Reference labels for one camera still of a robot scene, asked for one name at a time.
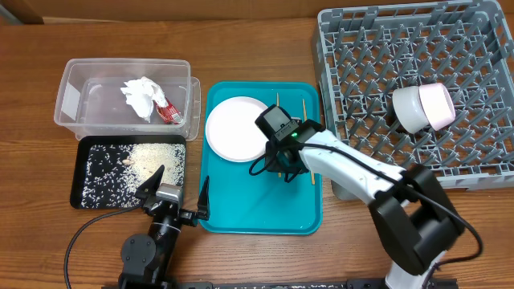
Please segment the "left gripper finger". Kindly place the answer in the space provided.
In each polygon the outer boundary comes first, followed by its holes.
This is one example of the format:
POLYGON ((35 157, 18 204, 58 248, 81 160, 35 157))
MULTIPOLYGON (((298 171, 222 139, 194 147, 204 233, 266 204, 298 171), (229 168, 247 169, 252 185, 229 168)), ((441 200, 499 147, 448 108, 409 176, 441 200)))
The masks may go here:
POLYGON ((210 184, 210 177, 206 176, 203 185, 202 190, 200 191, 200 194, 198 195, 198 219, 208 221, 210 219, 210 202, 209 202, 209 184, 210 184))
POLYGON ((150 196, 154 196, 161 184, 164 170, 165 166, 161 165, 149 179, 137 188, 135 197, 138 199, 146 199, 150 196))

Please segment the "wooden chopstick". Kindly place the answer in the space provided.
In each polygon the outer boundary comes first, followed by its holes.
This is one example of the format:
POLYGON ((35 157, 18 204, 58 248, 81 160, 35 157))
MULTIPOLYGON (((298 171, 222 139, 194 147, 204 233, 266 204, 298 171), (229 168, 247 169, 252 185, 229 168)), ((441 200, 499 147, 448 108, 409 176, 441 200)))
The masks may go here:
MULTIPOLYGON (((276 106, 279 107, 279 93, 277 92, 276 93, 276 102, 275 102, 276 106)), ((282 177, 282 173, 278 173, 278 178, 281 178, 282 177)))
MULTIPOLYGON (((306 122, 308 120, 308 118, 307 118, 305 99, 302 99, 302 110, 303 110, 303 121, 306 122)), ((316 179, 315 179, 315 174, 313 172, 310 172, 310 178, 311 178, 312 185, 315 185, 316 179)))

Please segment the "pink plate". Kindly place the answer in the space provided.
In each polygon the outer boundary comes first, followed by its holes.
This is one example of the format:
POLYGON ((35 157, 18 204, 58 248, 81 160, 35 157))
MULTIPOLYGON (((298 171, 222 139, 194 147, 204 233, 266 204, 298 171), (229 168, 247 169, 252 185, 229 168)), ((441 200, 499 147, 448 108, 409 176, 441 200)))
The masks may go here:
POLYGON ((206 121, 210 148, 232 162, 253 161, 263 155, 267 138, 255 121, 266 109, 266 104, 248 96, 232 97, 216 105, 206 121))

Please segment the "red snack wrapper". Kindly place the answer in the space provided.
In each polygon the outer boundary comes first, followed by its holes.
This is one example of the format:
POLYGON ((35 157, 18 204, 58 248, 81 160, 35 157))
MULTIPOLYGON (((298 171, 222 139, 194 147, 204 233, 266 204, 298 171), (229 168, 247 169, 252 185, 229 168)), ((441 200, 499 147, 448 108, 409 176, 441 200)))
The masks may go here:
POLYGON ((167 99, 165 99, 164 103, 159 104, 155 102, 157 105, 157 113, 160 118, 163 119, 165 124, 181 124, 183 121, 182 114, 175 108, 175 106, 167 99))

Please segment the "white napkin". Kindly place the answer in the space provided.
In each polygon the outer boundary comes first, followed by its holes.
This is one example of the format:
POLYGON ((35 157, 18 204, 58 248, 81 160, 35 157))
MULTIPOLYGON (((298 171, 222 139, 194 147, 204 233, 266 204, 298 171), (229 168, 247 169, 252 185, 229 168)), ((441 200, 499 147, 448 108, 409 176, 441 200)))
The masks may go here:
POLYGON ((154 105, 157 105, 158 108, 168 106, 161 86, 147 77, 124 82, 124 87, 120 90, 125 95, 126 104, 130 105, 134 112, 147 122, 151 121, 154 105))

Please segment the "grey bowl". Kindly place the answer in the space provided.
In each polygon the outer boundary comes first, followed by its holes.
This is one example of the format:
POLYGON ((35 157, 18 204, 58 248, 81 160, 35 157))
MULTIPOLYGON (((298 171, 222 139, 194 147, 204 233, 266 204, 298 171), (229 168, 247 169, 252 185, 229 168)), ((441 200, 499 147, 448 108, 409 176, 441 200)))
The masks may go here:
POLYGON ((394 90, 392 103, 400 125, 408 133, 416 133, 429 124, 422 108, 419 87, 412 86, 394 90))

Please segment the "pink bowl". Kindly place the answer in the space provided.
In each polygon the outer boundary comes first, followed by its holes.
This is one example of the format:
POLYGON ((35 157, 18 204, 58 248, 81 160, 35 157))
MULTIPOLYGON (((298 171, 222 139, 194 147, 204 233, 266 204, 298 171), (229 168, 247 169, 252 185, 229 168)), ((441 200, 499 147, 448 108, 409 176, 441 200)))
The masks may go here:
POLYGON ((442 83, 420 86, 419 96, 422 109, 434 130, 444 128, 455 120, 453 101, 447 88, 442 83))

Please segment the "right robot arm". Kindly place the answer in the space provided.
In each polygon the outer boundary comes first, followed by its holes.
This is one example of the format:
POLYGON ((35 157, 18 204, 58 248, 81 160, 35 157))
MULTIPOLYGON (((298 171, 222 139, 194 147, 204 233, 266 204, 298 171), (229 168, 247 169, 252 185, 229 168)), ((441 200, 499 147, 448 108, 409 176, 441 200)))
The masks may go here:
POLYGON ((267 138, 268 171, 290 181, 318 173, 368 207, 385 252, 393 261, 386 288, 425 288, 447 264, 445 253, 470 228, 435 175, 422 165, 404 169, 377 161, 338 140, 321 124, 306 120, 259 120, 267 138))

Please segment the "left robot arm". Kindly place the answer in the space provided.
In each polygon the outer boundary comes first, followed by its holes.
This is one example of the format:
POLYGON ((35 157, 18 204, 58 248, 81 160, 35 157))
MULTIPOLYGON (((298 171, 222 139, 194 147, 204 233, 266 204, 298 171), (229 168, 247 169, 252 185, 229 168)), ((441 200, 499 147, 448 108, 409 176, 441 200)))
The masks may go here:
POLYGON ((207 177, 198 197, 198 209, 182 207, 184 191, 181 186, 161 181, 165 167, 157 171, 136 190, 141 208, 153 220, 146 234, 134 234, 121 248, 123 270, 118 287, 129 288, 182 288, 167 275, 169 261, 183 226, 195 227, 200 220, 210 218, 209 184, 207 177))

